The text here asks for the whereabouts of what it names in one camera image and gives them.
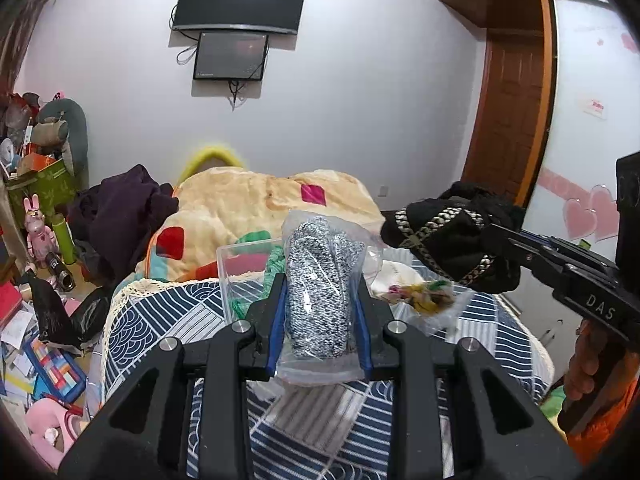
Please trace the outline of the right hand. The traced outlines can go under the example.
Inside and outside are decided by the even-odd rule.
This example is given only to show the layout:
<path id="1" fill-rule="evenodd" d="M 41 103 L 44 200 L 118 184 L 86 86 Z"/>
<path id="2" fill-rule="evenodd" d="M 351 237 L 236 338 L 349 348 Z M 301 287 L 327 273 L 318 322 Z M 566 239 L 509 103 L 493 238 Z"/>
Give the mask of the right hand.
<path id="1" fill-rule="evenodd" d="M 608 335 L 595 322 L 583 320 L 575 342 L 574 354 L 564 375 L 564 392 L 568 400 L 578 401 L 594 389 L 594 375 L 599 369 L 600 354 Z"/>

